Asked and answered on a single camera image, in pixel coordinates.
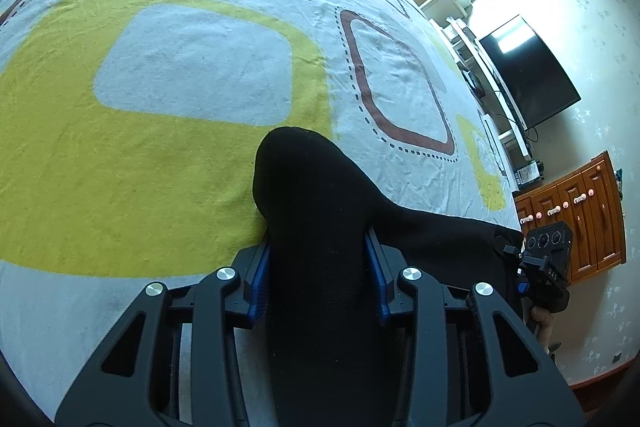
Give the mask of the person right hand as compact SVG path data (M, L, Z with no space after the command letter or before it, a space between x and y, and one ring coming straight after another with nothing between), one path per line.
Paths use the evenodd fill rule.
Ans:
M529 312L529 317L535 323L535 337L538 343L544 348L547 355L552 355L562 345L561 341L555 341L554 343L551 341L554 326L553 314L546 309L533 306Z

